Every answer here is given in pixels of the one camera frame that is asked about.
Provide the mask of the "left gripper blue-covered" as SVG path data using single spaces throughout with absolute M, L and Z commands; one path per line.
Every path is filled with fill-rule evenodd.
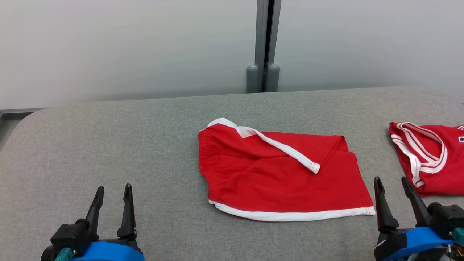
M 98 187 L 86 215 L 88 231 L 97 233 L 99 211 L 103 205 L 104 187 Z M 123 216 L 117 230 L 119 239 L 92 242 L 85 254 L 73 261 L 144 261 L 144 253 L 138 247 L 132 185 L 127 183 L 123 195 Z

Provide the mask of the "right gripper blue-covered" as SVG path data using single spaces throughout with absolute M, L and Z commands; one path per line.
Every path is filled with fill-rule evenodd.
M 380 177 L 373 179 L 376 201 L 377 228 L 380 232 L 373 254 L 377 261 L 396 261 L 419 254 L 456 241 L 451 236 L 441 237 L 428 226 L 431 215 L 422 198 L 418 195 L 407 177 L 401 177 L 405 195 L 410 200 L 416 219 L 416 227 L 410 230 L 397 230 L 398 220 L 393 217 L 385 198 L 385 189 Z

